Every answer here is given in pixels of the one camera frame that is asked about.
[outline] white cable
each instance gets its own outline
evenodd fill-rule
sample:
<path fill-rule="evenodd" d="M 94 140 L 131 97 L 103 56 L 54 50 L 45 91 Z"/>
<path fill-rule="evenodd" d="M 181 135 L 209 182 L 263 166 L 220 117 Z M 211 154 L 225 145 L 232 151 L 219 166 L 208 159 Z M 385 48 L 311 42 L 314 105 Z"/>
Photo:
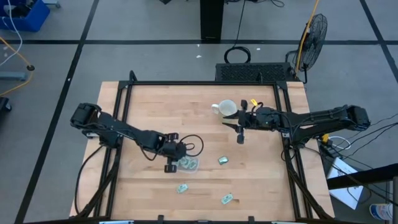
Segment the white cable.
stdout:
<path fill-rule="evenodd" d="M 18 46 L 17 51 L 15 51 L 12 55 L 10 55 L 8 58 L 6 58 L 6 59 L 0 64 L 0 66 L 4 65 L 10 58 L 12 58 L 14 55 L 16 55 L 16 54 L 19 52 L 19 50 L 21 49 L 21 47 L 22 47 L 22 37 L 21 37 L 21 35 L 19 34 L 17 28 L 15 27 L 14 21 L 12 20 L 12 15 L 11 15 L 11 11 L 12 11 L 12 10 L 11 10 L 11 2 L 10 2 L 10 0 L 7 0 L 7 1 L 8 1 L 8 6 L 9 6 L 9 15 L 10 15 L 11 24 L 12 24 L 12 26 L 14 27 L 15 32 L 18 34 L 19 40 L 20 40 L 21 42 L 20 42 L 20 44 L 19 44 L 19 46 Z"/>
<path fill-rule="evenodd" d="M 350 149 L 350 148 L 351 148 L 351 143 L 350 143 L 347 139 L 345 139 L 345 138 L 343 138 L 343 137 L 340 137 L 340 136 L 330 136 L 330 137 L 329 137 L 329 139 L 333 139 L 333 138 L 341 139 L 341 140 L 347 142 L 347 144 L 348 144 L 348 147 L 341 147 L 341 146 L 338 146 L 338 145 L 336 145 L 336 144 L 332 144 L 333 147 L 338 148 L 338 149 L 344 149 L 344 150 L 347 150 L 347 149 Z"/>

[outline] wooden table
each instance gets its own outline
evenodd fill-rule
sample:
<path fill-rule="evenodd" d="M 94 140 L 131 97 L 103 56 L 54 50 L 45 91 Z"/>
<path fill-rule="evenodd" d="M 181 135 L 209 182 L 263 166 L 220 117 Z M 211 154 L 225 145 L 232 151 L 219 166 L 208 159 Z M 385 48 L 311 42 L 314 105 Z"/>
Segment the wooden table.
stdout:
<path fill-rule="evenodd" d="M 102 84 L 98 104 L 104 112 L 112 114 L 117 86 L 117 82 Z M 288 83 L 288 88 L 293 112 L 309 112 L 303 84 Z M 133 86 L 128 124 L 162 133 L 177 132 L 180 138 L 198 134 L 205 148 L 198 157 L 197 173 L 165 174 L 166 158 L 148 161 L 133 141 L 125 139 L 112 219 L 156 220 L 158 215 L 164 215 L 165 220 L 242 221 L 248 220 L 248 216 L 254 216 L 256 221 L 295 220 L 286 165 L 280 158 L 280 133 L 248 130 L 245 143 L 239 145 L 236 133 L 223 126 L 210 108 L 225 99 L 240 105 L 242 99 L 252 98 L 275 108 L 270 86 Z M 123 104 L 119 111 L 121 119 Z M 315 140 L 307 146 L 317 149 Z M 88 140 L 85 159 L 97 147 L 97 139 Z M 83 170 L 78 194 L 80 209 L 98 188 L 104 152 L 95 155 Z M 305 149 L 301 152 L 309 191 L 334 216 L 320 156 Z M 218 164 L 221 156 L 229 158 L 222 166 Z M 177 194 L 182 183 L 188 184 L 189 190 Z M 301 214 L 305 216 L 302 194 L 298 188 L 297 191 Z M 234 200 L 223 205 L 221 198 L 228 193 L 234 195 Z M 103 198 L 101 214 L 107 192 Z"/>

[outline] blue object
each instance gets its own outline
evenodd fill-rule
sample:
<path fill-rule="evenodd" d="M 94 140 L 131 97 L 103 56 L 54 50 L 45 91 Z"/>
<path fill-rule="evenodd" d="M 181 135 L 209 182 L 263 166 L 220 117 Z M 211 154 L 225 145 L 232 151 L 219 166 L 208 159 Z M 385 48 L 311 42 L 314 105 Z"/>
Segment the blue object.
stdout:
<path fill-rule="evenodd" d="M 12 5 L 18 5 L 19 2 L 25 2 L 21 0 L 11 1 Z M 0 29 L 9 29 L 14 30 L 12 23 L 10 21 L 10 17 L 5 14 L 4 12 L 4 5 L 8 5 L 7 0 L 1 0 L 0 6 L 0 15 L 4 16 L 3 20 L 0 21 Z M 30 32 L 37 32 L 42 27 L 45 19 L 50 14 L 50 9 L 44 4 L 42 0 L 37 0 L 36 3 L 33 5 L 32 9 L 30 10 L 29 14 L 25 18 L 12 18 L 14 21 L 15 27 L 18 31 L 30 31 Z"/>

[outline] yellow cable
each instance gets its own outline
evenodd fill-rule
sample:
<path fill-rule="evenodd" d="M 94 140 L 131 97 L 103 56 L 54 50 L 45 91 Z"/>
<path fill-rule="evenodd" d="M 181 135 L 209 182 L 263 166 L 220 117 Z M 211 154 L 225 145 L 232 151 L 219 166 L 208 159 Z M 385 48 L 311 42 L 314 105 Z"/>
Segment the yellow cable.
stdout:
<path fill-rule="evenodd" d="M 5 41 L 2 37 L 0 37 L 0 40 L 7 46 L 9 47 L 13 52 L 15 52 L 25 63 L 27 66 L 31 65 L 28 60 L 24 56 L 22 56 L 19 52 L 17 52 L 14 48 L 12 48 L 7 41 Z M 4 93 L 1 93 L 0 96 L 4 96 L 5 94 L 8 94 L 14 90 L 19 89 L 20 87 L 23 87 L 24 85 L 28 84 L 33 78 L 33 71 L 30 72 L 29 78 L 22 84 L 15 86 L 14 88 L 11 88 L 10 90 L 5 91 Z"/>
<path fill-rule="evenodd" d="M 297 74 L 297 72 L 299 71 L 299 67 L 300 67 L 301 51 L 302 51 L 302 49 L 303 49 L 303 44 L 304 44 L 305 35 L 307 34 L 308 28 L 310 27 L 310 24 L 311 24 L 311 22 L 312 22 L 312 17 L 313 17 L 313 15 L 315 14 L 315 11 L 317 10 L 318 2 L 319 2 L 319 0 L 317 0 L 317 1 L 315 2 L 315 5 L 314 5 L 314 7 L 313 7 L 313 9 L 312 9 L 312 14 L 311 14 L 310 20 L 308 21 L 307 26 L 305 27 L 305 31 L 304 31 L 304 34 L 303 34 L 303 38 L 302 38 L 302 40 L 301 40 L 301 42 L 300 42 L 300 47 L 298 48 L 297 62 L 296 62 L 296 68 L 295 68 L 295 73 L 296 73 L 296 74 Z"/>

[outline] electric fan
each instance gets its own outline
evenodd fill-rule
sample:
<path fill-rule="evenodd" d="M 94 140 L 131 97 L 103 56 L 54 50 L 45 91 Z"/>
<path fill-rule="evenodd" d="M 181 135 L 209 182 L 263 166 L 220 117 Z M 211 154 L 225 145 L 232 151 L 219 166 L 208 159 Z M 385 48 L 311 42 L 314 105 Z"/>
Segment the electric fan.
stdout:
<path fill-rule="evenodd" d="M 295 65 L 293 76 L 296 78 L 298 71 L 304 72 L 304 83 L 307 83 L 307 70 L 312 68 L 313 64 L 317 61 L 319 53 L 321 52 L 327 29 L 328 21 L 326 17 L 322 14 L 315 15 L 310 21 L 308 32 L 306 32 L 304 29 L 298 49 L 287 52 L 285 56 L 285 62 L 287 62 L 289 55 L 294 54 L 292 61 L 292 63 Z"/>

